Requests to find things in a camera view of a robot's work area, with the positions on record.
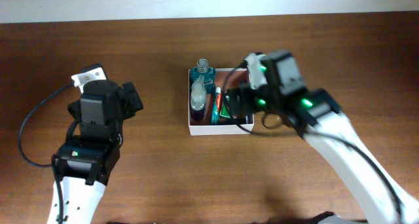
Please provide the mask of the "green white soap box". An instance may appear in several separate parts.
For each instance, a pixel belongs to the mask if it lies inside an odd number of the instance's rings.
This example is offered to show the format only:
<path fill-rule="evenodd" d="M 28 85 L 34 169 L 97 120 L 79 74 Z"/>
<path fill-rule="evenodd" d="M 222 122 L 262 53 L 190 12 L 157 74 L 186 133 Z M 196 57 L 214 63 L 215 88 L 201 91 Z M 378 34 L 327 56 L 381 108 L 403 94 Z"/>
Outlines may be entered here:
<path fill-rule="evenodd" d="M 224 118 L 224 119 L 229 119 L 230 118 L 230 115 L 227 111 L 227 106 L 225 105 L 224 100 L 221 100 L 221 109 L 220 109 L 220 112 L 219 112 L 219 116 L 221 118 Z"/>

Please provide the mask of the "red green toothpaste tube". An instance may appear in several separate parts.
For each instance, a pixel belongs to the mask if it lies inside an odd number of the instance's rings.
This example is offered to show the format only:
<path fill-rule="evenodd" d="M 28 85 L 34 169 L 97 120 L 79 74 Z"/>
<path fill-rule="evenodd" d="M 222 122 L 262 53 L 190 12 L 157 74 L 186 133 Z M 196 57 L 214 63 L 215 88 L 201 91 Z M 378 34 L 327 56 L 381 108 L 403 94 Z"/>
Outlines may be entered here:
<path fill-rule="evenodd" d="M 221 88 L 217 87 L 215 89 L 213 109 L 211 114 L 211 124 L 216 125 L 219 122 L 219 114 L 221 110 Z"/>

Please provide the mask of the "teal Listerine mouthwash bottle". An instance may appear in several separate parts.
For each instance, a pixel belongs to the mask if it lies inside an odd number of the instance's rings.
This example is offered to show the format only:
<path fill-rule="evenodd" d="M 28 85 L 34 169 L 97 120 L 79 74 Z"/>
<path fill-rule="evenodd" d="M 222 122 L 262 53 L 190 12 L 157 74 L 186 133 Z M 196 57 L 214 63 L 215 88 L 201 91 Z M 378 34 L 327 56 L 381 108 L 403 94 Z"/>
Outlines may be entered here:
<path fill-rule="evenodd" d="M 197 61 L 196 67 L 193 67 L 190 72 L 191 83 L 195 82 L 200 76 L 204 77 L 204 86 L 208 94 L 215 92 L 215 78 L 216 71 L 209 66 L 209 62 L 205 58 Z"/>

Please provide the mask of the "clear foam soap pump bottle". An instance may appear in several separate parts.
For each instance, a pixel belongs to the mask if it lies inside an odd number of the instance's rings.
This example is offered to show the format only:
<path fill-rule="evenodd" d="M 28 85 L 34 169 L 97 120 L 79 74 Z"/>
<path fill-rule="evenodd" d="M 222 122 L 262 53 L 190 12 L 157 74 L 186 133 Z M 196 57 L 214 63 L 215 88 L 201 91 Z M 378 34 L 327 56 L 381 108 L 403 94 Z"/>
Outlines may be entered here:
<path fill-rule="evenodd" d="M 204 76 L 201 75 L 191 86 L 191 118 L 194 121 L 202 121 L 206 111 L 206 87 Z"/>

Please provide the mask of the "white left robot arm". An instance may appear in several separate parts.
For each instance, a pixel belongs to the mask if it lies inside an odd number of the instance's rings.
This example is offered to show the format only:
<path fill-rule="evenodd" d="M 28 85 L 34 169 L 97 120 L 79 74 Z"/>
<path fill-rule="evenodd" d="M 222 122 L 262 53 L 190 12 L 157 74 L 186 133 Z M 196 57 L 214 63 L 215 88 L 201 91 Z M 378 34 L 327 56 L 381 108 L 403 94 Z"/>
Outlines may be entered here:
<path fill-rule="evenodd" d="M 123 122 L 143 109 L 133 83 L 90 81 L 67 110 L 74 118 L 51 158 L 49 223 L 90 223 L 124 142 Z"/>

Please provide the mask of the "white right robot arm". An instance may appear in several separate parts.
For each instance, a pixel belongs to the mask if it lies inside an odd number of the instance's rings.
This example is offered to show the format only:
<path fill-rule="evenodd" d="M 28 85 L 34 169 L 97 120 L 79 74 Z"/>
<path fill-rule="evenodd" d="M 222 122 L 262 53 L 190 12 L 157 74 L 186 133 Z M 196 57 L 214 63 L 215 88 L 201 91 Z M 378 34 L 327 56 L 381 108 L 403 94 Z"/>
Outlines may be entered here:
<path fill-rule="evenodd" d="M 333 168 L 368 223 L 417 223 L 418 200 L 382 167 L 356 134 L 341 106 L 323 88 L 310 90 L 288 50 L 252 52 L 240 63 L 250 82 L 225 90 L 231 115 L 277 115 Z"/>

